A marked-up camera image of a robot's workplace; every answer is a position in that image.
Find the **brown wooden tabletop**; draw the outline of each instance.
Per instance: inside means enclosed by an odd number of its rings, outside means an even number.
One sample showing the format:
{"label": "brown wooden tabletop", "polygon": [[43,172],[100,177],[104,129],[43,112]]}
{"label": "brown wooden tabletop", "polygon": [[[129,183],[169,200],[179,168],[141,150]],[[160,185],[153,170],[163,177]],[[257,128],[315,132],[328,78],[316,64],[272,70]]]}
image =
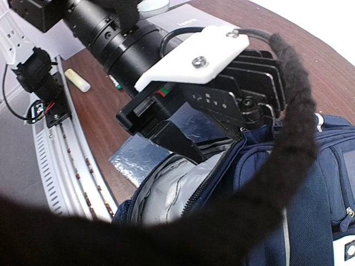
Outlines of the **brown wooden tabletop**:
{"label": "brown wooden tabletop", "polygon": [[[340,115],[355,123],[355,67],[330,46],[248,0],[193,0],[191,4],[239,27],[280,33],[303,57],[318,111]],[[253,48],[268,48],[259,41],[251,43]],[[115,89],[102,66],[87,50],[66,60],[64,67],[74,69],[92,85],[86,94],[71,84],[70,91],[97,164],[120,203],[132,195],[135,187],[113,167],[109,157],[129,137],[115,115],[130,98]]]}

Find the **gray floor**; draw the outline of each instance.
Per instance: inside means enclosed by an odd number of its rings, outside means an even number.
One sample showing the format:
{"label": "gray floor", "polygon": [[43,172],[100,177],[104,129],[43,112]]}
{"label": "gray floor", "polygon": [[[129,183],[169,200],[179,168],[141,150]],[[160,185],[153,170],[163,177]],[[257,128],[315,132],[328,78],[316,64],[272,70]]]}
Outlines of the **gray floor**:
{"label": "gray floor", "polygon": [[[25,91],[10,101],[19,114],[29,105]],[[0,194],[26,205],[46,207],[38,171],[32,128],[0,105]]]}

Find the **backpack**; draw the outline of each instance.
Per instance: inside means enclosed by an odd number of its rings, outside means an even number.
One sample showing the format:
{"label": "backpack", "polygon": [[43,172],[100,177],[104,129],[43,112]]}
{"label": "backpack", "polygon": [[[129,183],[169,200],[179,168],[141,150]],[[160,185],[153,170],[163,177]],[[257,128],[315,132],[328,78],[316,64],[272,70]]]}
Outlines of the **backpack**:
{"label": "backpack", "polygon": [[[284,212],[279,229],[245,258],[245,266],[355,265],[355,126],[317,116],[318,159]],[[208,160],[171,154],[118,209],[120,224],[168,223],[246,184],[272,152],[282,124],[244,131],[239,142],[199,143]]]}

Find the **white wall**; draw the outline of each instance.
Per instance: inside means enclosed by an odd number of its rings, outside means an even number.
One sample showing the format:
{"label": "white wall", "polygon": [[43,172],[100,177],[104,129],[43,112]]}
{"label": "white wall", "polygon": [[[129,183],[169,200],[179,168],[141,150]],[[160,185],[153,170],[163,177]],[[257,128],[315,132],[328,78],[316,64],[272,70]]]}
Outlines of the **white wall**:
{"label": "white wall", "polygon": [[250,0],[318,37],[355,65],[355,0]]}
{"label": "white wall", "polygon": [[[73,33],[61,21],[55,25],[49,32],[42,33],[31,24],[27,23],[20,16],[11,12],[15,22],[20,26],[23,33],[37,47],[46,50],[51,57],[61,55],[64,59],[71,57],[84,48],[81,42],[73,37]],[[4,72],[5,59],[0,53],[0,75]],[[9,71],[6,77],[6,93],[11,93],[18,87],[16,76]]]}

